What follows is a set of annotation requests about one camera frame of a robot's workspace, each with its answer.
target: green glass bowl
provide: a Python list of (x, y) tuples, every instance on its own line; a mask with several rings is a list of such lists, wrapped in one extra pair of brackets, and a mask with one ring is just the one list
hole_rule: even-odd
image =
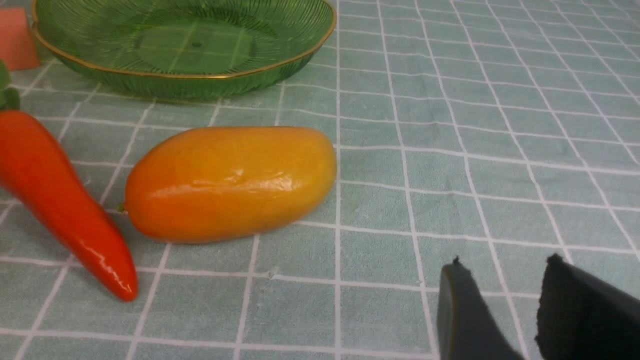
[(72, 70), (144, 97), (208, 100), (273, 85), (331, 35), (327, 0), (33, 0), (33, 33)]

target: toy vegetable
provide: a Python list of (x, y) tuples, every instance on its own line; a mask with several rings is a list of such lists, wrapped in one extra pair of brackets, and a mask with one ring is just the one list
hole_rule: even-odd
[(336, 171), (331, 141), (313, 129), (191, 129), (135, 165), (124, 208), (138, 231), (157, 240), (229, 240), (310, 213), (331, 190)]
[[(0, 88), (9, 74), (0, 61)], [(138, 293), (136, 269), (119, 230), (92, 199), (58, 141), (0, 94), (0, 186), (18, 198), (80, 263), (123, 301)]]

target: red chili pepper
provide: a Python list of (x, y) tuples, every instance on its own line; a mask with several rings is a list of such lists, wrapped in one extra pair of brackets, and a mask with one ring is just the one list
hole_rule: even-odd
[(86, 191), (58, 141), (19, 110), (0, 110), (0, 186), (109, 291), (123, 301), (136, 298), (136, 269), (120, 231)]

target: fake mango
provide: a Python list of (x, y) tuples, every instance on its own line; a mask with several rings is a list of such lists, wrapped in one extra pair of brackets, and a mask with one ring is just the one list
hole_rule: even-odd
[(305, 127), (204, 127), (155, 146), (132, 169), (124, 208), (142, 234), (206, 243), (295, 222), (328, 195), (333, 145)]

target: table surface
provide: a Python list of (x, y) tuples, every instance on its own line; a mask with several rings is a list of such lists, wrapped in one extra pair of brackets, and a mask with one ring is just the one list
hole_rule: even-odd
[[(633, 0), (334, 5), (337, 29), (301, 72), (210, 104), (119, 95), (45, 52), (12, 74), (126, 235), (140, 295), (110, 297), (0, 193), (2, 359), (437, 359), (454, 256), (528, 359), (547, 256), (640, 297)], [(168, 136), (274, 124), (335, 144), (335, 188), (302, 221), (171, 246), (115, 212), (132, 165)]]

